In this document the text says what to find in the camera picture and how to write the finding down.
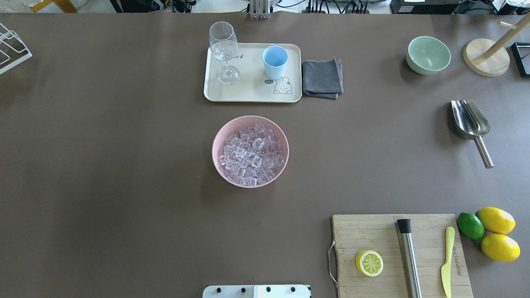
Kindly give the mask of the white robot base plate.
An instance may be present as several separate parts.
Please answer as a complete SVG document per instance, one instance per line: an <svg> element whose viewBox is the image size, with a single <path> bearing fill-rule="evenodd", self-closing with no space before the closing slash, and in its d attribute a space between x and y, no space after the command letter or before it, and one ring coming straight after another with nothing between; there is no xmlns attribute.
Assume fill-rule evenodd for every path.
<svg viewBox="0 0 530 298"><path fill-rule="evenodd" d="M303 284L210 285L203 298L311 298L311 287Z"/></svg>

